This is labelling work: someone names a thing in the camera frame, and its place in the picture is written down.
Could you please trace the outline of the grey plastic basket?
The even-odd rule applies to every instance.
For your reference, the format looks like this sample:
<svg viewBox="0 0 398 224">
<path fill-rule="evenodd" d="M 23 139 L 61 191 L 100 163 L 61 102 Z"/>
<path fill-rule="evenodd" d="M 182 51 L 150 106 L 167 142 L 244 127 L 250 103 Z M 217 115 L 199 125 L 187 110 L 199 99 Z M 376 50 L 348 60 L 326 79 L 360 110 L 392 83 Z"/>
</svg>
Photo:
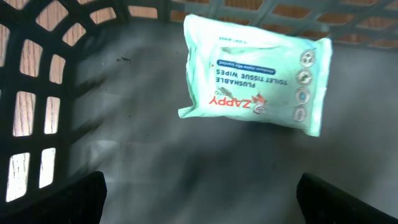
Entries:
<svg viewBox="0 0 398 224">
<path fill-rule="evenodd" d="M 183 19 L 333 41 L 319 137 L 180 118 Z M 305 223 L 313 174 L 397 219 L 396 1 L 2 1 L 1 217 L 100 171 L 100 223 Z"/>
</svg>

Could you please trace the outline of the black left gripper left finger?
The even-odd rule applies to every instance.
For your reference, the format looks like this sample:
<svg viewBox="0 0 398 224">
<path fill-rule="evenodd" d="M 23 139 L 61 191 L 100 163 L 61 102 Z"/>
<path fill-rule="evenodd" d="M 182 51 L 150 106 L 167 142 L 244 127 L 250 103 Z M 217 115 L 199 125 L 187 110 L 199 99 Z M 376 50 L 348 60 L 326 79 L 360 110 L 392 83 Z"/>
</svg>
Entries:
<svg viewBox="0 0 398 224">
<path fill-rule="evenodd" d="M 99 224 L 107 187 L 100 171 L 26 208 L 1 217 L 3 224 Z"/>
</svg>

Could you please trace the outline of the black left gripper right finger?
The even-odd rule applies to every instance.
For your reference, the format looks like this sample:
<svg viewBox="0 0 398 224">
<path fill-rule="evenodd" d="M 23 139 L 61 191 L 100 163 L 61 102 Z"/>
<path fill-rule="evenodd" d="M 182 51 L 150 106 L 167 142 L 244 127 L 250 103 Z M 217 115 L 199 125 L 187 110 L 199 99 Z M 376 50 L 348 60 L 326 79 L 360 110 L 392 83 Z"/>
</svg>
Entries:
<svg viewBox="0 0 398 224">
<path fill-rule="evenodd" d="M 297 185 L 306 224 L 397 224 L 397 219 L 309 173 Z"/>
</svg>

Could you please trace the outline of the green wet wipes pack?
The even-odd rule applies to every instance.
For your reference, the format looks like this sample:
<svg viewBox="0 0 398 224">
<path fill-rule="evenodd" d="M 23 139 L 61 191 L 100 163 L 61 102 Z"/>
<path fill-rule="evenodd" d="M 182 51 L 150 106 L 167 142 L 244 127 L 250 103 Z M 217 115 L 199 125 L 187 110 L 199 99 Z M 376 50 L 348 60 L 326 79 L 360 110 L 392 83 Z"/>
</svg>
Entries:
<svg viewBox="0 0 398 224">
<path fill-rule="evenodd" d="M 183 22 L 192 105 L 181 118 L 273 123 L 319 136 L 332 43 L 190 14 Z"/>
</svg>

